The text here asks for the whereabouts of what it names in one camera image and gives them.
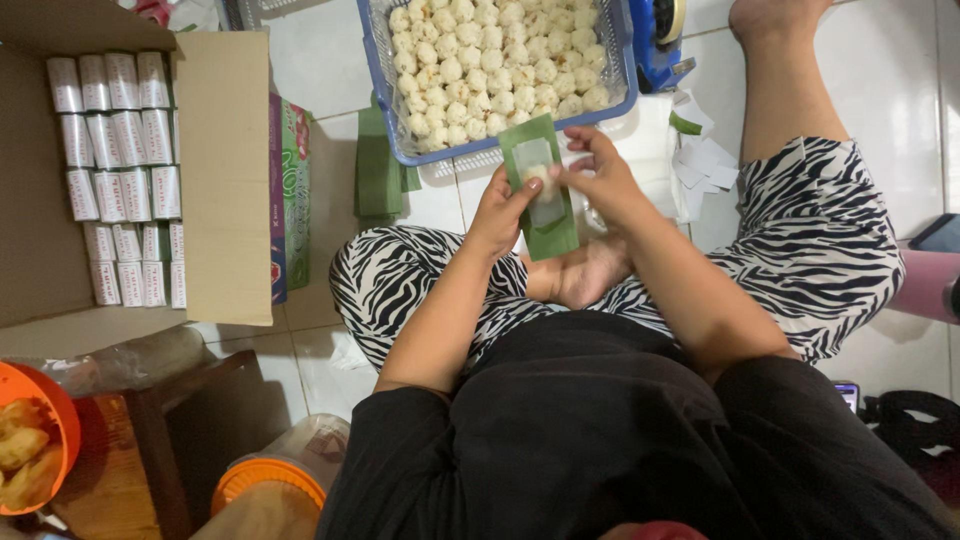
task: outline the plastic basket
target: plastic basket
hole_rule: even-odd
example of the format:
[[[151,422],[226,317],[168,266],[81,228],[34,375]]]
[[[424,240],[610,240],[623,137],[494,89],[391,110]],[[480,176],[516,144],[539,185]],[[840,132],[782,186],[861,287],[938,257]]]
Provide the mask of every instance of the plastic basket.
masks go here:
[[[394,156],[407,166],[419,166],[433,161],[447,160],[463,154],[477,152],[496,146],[496,137],[487,137],[445,148],[438,152],[419,154],[413,136],[400,117],[407,116],[406,105],[396,91],[394,69],[394,45],[390,37],[390,10],[406,5],[409,0],[357,0],[360,20],[363,23],[363,45],[367,52],[367,66],[373,79],[373,92],[383,111],[387,124],[387,137]],[[610,93],[611,105],[596,112],[554,122],[561,130],[566,126],[584,125],[615,118],[626,114],[636,101],[636,63],[634,62],[634,24],[630,17],[627,0],[595,0],[597,24],[594,31],[597,42],[607,49],[607,66],[600,72],[600,80]]]

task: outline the orange plastic bowl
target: orange plastic bowl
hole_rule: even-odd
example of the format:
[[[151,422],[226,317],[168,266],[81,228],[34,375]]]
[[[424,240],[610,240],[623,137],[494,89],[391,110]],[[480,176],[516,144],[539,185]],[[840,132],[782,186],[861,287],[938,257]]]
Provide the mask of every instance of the orange plastic bowl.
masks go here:
[[[39,398],[50,407],[50,417],[60,426],[63,463],[60,465],[60,474],[57,475],[57,481],[54,482],[54,488],[50,493],[50,499],[53,499],[80,451],[80,418],[77,416],[77,408],[59,384],[36,369],[22,364],[0,362],[0,406],[20,398]],[[7,516],[29,514],[47,504],[50,499],[22,510],[9,510],[4,504],[0,504],[0,514]]]

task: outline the zebra print pants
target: zebra print pants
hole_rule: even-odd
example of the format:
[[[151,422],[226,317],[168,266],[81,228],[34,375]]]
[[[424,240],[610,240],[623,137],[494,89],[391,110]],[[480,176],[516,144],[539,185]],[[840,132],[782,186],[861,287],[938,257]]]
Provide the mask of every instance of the zebra print pants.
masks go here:
[[[853,141],[797,138],[740,173],[739,238],[708,258],[780,324],[808,361],[843,340],[890,300],[903,263],[880,192]],[[361,233],[330,265],[337,309],[375,367],[464,237],[420,227]],[[469,353],[478,357],[520,323],[553,313],[524,298],[527,272],[509,254],[493,267]],[[636,277],[584,307],[672,336]]]

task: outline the open cardboard box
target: open cardboard box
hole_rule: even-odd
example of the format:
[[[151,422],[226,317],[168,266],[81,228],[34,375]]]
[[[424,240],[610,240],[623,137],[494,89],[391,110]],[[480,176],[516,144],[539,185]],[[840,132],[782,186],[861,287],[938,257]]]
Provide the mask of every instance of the open cardboard box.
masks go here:
[[[170,51],[186,312],[94,302],[45,60],[110,49]],[[174,34],[109,0],[0,2],[0,356],[75,356],[188,319],[273,324],[269,73],[264,33]]]

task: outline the woman's left hand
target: woman's left hand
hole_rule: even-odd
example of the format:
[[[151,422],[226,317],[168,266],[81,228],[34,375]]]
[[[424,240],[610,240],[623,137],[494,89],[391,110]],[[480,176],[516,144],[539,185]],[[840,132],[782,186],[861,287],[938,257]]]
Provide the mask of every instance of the woman's left hand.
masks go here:
[[[513,193],[506,169],[502,164],[497,167],[480,198],[464,247],[489,257],[490,263],[510,253],[520,236],[520,215],[542,188],[543,180],[535,178]]]

